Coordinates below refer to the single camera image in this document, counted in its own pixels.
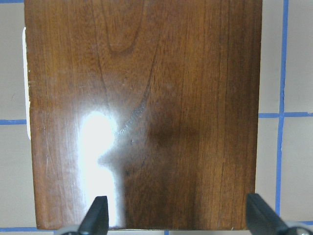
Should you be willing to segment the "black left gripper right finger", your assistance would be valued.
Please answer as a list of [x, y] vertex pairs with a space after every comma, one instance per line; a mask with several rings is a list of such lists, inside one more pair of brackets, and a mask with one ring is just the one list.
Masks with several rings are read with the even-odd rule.
[[289, 229], [257, 193], [246, 197], [246, 225], [252, 235], [285, 235]]

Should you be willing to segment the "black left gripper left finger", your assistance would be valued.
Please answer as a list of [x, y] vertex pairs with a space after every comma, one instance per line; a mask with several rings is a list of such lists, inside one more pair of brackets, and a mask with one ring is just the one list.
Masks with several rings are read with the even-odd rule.
[[90, 209], [78, 228], [79, 235], [106, 235], [109, 230], [107, 196], [95, 197]]

